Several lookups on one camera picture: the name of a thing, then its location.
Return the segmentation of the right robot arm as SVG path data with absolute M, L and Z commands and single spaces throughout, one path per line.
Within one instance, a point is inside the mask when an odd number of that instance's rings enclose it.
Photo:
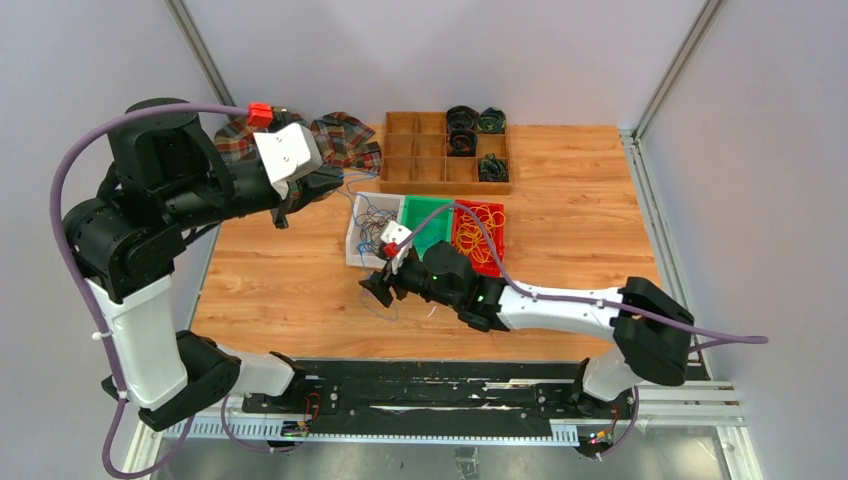
M 589 335 L 613 343 L 581 365 L 571 400 L 595 417 L 620 393 L 647 381 L 684 383 L 692 315 L 653 282 L 630 277 L 622 287 L 568 290 L 481 274 L 452 245 L 423 255 L 409 249 L 361 281 L 383 306 L 414 294 L 451 308 L 469 327 L 488 332 L 543 329 Z

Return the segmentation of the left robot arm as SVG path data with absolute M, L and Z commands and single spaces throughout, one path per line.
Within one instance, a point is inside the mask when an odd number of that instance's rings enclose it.
M 311 132 L 255 104 L 256 159 L 227 163 L 204 113 L 235 107 L 177 98 L 138 102 L 65 155 L 51 187 L 60 252 L 94 315 L 112 368 L 103 389 L 165 430 L 229 395 L 263 395 L 283 413 L 308 397 L 305 372 L 277 352 L 239 352 L 174 325 L 175 260 L 202 233 L 267 211 L 275 227 L 341 187 Z

